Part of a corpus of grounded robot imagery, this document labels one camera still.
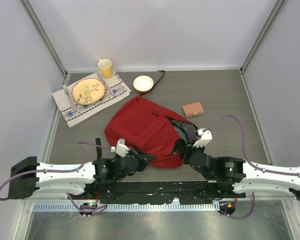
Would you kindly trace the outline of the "red student backpack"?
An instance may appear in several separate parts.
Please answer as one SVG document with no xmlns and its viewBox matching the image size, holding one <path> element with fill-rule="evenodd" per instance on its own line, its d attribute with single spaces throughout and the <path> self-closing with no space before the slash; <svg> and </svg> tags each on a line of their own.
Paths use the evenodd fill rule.
<svg viewBox="0 0 300 240">
<path fill-rule="evenodd" d="M 105 127 L 112 146 L 124 139 L 127 147 L 155 155 L 157 168 L 180 167 L 187 148 L 197 140 L 197 126 L 178 113 L 156 104 L 140 93 L 125 103 Z"/>
</svg>

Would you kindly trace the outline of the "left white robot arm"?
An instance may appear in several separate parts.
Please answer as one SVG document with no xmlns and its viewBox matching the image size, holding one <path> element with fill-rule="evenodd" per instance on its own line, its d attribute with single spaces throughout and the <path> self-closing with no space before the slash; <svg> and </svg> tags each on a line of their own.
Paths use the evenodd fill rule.
<svg viewBox="0 0 300 240">
<path fill-rule="evenodd" d="M 10 170 L 12 181 L 8 199 L 21 200 L 42 194 L 71 194 L 92 199 L 99 185 L 108 185 L 142 172 L 153 160 L 153 154 L 130 149 L 125 156 L 99 158 L 80 164 L 47 164 L 29 156 Z"/>
</svg>

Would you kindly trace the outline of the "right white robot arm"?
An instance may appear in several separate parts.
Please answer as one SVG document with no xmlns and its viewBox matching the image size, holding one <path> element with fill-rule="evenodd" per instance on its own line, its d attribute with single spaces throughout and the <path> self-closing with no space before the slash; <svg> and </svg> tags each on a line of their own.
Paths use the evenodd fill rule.
<svg viewBox="0 0 300 240">
<path fill-rule="evenodd" d="M 203 147 L 188 150 L 183 162 L 205 180 L 217 183 L 215 190 L 220 197 L 259 192 L 295 196 L 300 201 L 300 166 L 266 165 L 232 156 L 212 157 L 204 151 Z"/>
</svg>

